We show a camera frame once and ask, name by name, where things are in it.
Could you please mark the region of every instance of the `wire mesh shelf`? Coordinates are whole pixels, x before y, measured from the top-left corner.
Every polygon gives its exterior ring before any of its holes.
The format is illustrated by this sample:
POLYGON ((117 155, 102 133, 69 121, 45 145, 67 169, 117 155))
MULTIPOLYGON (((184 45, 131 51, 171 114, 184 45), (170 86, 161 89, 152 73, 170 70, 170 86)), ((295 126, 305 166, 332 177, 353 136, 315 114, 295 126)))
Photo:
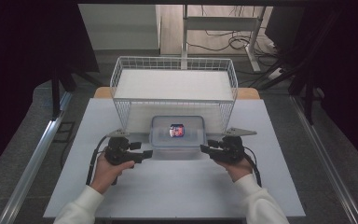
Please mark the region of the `wire mesh shelf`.
POLYGON ((155 116, 202 116, 213 134, 227 127, 238 82, 230 59, 123 56, 110 89, 129 133, 149 133, 155 116))

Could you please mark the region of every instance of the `wooden surface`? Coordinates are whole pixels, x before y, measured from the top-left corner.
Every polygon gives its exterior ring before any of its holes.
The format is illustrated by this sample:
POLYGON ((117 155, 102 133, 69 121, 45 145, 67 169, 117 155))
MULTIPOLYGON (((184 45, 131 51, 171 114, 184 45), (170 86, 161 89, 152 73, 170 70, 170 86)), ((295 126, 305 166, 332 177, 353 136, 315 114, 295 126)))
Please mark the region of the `wooden surface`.
MULTIPOLYGON (((110 94, 110 87, 100 87, 94 94, 94 98, 112 98, 110 94)), ((259 100, 260 95, 258 91, 254 88, 238 88, 239 100, 259 100)))

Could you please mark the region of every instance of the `black curtain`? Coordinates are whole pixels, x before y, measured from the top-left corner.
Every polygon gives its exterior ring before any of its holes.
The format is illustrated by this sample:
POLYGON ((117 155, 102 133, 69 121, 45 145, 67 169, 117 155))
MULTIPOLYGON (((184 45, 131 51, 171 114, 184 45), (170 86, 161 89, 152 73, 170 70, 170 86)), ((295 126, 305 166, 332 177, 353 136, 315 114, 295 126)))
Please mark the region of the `black curtain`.
POLYGON ((322 106, 358 149, 358 1, 344 8, 317 58, 322 106))
POLYGON ((54 70, 68 73, 67 65, 98 72, 75 2, 0 0, 0 155, 27 113, 34 88, 54 70))

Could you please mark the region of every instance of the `human hand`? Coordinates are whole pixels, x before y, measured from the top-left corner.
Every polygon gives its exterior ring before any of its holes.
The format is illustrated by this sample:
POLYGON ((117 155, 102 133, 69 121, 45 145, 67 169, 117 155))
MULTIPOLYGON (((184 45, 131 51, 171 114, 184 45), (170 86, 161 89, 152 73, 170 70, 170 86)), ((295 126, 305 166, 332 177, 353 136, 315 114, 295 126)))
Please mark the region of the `human hand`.
POLYGON ((242 177, 251 174, 253 171, 252 165, 246 159, 242 159, 242 161, 235 164, 228 164, 221 161, 214 162, 226 168, 233 182, 236 182, 242 177))
POLYGON ((131 168, 134 164, 134 161, 127 161, 120 165, 112 165, 106 160, 103 152, 98 157, 94 179, 89 186, 99 193, 104 194, 113 181, 121 175, 124 170, 131 168))

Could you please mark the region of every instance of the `white table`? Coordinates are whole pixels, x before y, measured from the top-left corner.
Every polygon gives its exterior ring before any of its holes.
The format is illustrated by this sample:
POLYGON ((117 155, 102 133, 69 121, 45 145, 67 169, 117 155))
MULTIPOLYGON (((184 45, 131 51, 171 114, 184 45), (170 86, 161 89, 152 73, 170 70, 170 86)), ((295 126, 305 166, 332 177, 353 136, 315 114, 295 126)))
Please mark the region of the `white table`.
MULTIPOLYGON (((257 135, 244 136, 242 141, 257 156, 263 187, 288 217, 305 216, 264 102, 237 100, 228 126, 257 131, 257 135)), ((56 217, 65 204, 79 195, 86 183, 93 149, 105 134, 119 127, 111 99, 90 99, 44 217, 56 217)), ((142 149, 150 149, 150 145, 143 143, 142 149)), ((105 193, 96 217, 243 218, 239 202, 227 172, 208 155, 181 161, 152 158, 124 172, 117 185, 105 193)))

